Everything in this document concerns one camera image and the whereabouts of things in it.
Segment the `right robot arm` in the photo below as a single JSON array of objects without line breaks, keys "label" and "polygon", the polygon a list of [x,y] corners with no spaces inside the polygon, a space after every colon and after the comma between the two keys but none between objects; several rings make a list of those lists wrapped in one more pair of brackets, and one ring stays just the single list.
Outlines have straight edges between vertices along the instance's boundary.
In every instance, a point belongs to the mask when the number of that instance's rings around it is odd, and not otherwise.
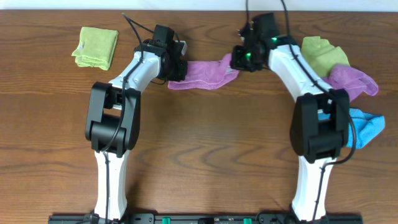
[{"label": "right robot arm", "polygon": [[288,89],[295,102],[290,143],[298,155],[298,180],[291,203],[295,223],[326,223],[325,199],[333,166],[342,164],[341,149],[348,143],[349,99],[310,67],[290,36],[274,27],[245,25],[242,45],[233,49],[231,67],[255,72],[268,68]]}]

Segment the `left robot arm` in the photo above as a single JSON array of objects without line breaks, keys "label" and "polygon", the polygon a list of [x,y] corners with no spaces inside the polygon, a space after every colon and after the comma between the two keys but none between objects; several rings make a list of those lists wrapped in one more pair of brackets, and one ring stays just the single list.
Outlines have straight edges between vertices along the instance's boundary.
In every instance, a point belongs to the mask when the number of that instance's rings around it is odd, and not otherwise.
[{"label": "left robot arm", "polygon": [[183,80],[187,62],[181,57],[186,51],[185,41],[146,40],[116,78],[93,85],[85,128],[98,165],[98,198],[91,223],[125,220],[127,161],[139,136],[141,96],[155,78]]}]

